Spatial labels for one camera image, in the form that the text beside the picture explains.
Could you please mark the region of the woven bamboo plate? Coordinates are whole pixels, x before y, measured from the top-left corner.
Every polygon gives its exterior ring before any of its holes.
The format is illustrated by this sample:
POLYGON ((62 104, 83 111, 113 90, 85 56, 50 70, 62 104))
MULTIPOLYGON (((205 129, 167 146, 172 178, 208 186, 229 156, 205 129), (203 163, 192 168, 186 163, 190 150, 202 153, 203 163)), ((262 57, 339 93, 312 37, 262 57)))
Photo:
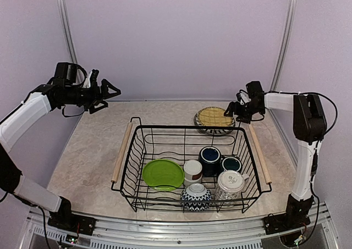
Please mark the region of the woven bamboo plate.
POLYGON ((224 116, 225 110, 220 107, 206 107, 195 115, 195 121, 200 126, 230 127, 234 125, 233 117, 224 116))

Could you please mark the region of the black white striped plate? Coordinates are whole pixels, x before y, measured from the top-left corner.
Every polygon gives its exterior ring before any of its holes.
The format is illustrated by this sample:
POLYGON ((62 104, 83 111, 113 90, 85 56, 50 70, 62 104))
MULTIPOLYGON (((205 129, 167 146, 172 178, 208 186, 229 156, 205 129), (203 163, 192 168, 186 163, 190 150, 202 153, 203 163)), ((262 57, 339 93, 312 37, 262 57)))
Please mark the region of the black white striped plate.
POLYGON ((223 136, 232 132, 230 128, 235 126, 233 117, 224 117, 220 114, 219 117, 200 117, 194 116, 194 124, 198 126, 198 131, 206 135, 223 136))

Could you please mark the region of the white brown banded cup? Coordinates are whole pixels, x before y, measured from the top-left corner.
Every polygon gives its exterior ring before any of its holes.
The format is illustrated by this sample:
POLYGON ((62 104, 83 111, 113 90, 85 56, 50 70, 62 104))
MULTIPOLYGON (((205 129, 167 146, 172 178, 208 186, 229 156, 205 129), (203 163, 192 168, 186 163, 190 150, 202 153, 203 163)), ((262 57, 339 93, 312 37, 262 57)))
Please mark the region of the white brown banded cup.
POLYGON ((188 160, 183 165, 184 186, 200 184, 202 182, 202 164, 194 159, 188 160))

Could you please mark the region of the green plastic plate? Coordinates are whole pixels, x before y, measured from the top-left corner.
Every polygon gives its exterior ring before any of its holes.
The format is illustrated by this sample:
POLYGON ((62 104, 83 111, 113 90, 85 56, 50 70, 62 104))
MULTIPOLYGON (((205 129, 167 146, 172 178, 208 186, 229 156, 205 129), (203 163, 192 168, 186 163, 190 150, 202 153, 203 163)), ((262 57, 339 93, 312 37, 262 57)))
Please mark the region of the green plastic plate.
POLYGON ((142 178, 147 186, 157 191, 173 191, 182 186, 185 175, 176 162, 155 159, 144 166, 142 178))

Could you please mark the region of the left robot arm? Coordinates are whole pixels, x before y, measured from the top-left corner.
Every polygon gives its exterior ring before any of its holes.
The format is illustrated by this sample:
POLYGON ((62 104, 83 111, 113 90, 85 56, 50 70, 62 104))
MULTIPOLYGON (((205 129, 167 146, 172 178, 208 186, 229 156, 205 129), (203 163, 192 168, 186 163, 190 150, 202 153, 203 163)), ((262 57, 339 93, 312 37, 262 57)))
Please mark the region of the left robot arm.
POLYGON ((119 96, 120 89, 106 79, 97 82, 99 71, 86 72, 78 64, 59 62, 48 83, 29 92, 10 114, 1 120, 1 189, 41 208, 56 213, 54 218, 64 229, 77 224, 75 214, 62 208, 65 199, 26 178, 10 157, 17 141, 42 117, 67 105, 94 114, 108 107, 108 99, 119 96))

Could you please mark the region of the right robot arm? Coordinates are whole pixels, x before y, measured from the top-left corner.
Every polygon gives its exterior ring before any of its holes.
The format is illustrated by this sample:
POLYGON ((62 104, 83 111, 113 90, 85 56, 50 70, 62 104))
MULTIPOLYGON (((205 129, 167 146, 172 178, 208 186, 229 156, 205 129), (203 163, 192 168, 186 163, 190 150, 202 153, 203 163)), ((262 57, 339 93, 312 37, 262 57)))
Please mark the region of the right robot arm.
POLYGON ((295 183, 290 196, 303 202, 313 198, 313 185, 318 165, 318 155, 325 135, 334 127, 327 126, 320 98, 328 100, 338 116, 337 106, 328 97, 317 92, 278 92, 262 89, 259 81, 246 84, 237 101, 230 102, 224 116, 250 124, 254 114, 264 115, 267 109, 283 110, 293 114, 293 133, 298 141, 298 164, 295 183))

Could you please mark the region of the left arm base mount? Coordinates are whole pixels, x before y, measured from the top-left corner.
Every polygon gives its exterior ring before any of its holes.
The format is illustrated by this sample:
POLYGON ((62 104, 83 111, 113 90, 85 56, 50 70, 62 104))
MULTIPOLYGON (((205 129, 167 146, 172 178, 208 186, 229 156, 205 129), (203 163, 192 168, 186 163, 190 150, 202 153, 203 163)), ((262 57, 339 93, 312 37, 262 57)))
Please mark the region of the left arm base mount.
POLYGON ((61 204, 57 212, 50 212, 48 225, 66 231, 71 231, 76 234, 84 234, 92 236, 96 219, 84 215, 74 214, 72 212, 71 202, 61 197, 61 204))

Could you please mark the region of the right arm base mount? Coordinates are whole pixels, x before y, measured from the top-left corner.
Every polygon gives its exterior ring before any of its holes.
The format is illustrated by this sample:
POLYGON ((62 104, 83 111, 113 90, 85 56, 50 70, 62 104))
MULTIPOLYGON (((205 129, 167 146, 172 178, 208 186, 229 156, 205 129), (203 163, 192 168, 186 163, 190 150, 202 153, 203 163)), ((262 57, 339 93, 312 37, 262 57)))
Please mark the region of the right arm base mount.
POLYGON ((266 235, 276 234, 308 226, 311 221, 309 210, 314 201, 313 195, 307 200, 297 200, 291 194, 288 196, 284 213, 268 215, 263 218, 266 235))

